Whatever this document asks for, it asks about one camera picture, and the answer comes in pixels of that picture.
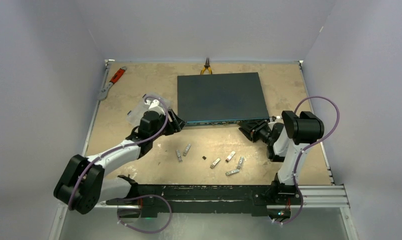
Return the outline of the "small white network plug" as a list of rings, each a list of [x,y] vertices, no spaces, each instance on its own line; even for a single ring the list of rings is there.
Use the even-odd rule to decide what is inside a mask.
[[[178,149],[176,150],[176,155],[177,155],[178,162],[181,163],[183,161],[183,159],[182,159],[181,152]]]

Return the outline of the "dark grey network switch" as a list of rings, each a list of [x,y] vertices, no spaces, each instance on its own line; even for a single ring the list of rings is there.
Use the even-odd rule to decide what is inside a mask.
[[[177,115],[189,126],[270,117],[257,72],[178,76]]]

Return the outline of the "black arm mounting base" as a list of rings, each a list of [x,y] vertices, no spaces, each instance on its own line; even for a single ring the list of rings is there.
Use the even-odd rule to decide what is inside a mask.
[[[250,214],[253,217],[273,215],[273,209],[301,203],[294,187],[271,185],[173,185],[140,184],[133,187],[126,199],[111,199],[107,205],[131,206],[140,203],[143,218],[159,213]]]

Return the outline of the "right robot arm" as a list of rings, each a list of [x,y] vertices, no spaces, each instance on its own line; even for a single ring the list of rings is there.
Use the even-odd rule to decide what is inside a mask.
[[[282,163],[270,189],[265,193],[277,204],[298,194],[299,171],[309,152],[308,146],[320,140],[324,124],[310,111],[299,115],[290,110],[281,113],[282,122],[267,120],[245,121],[239,130],[253,143],[266,144],[266,155],[271,162]]]

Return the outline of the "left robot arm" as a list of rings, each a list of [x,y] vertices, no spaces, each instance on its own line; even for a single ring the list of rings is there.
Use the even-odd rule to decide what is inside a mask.
[[[139,123],[121,143],[104,152],[82,156],[76,154],[67,163],[53,196],[68,205],[69,210],[84,215],[97,203],[120,199],[127,205],[135,203],[138,191],[129,177],[118,176],[112,181],[104,177],[119,167],[145,156],[156,139],[179,133],[186,122],[173,110],[144,112]]]

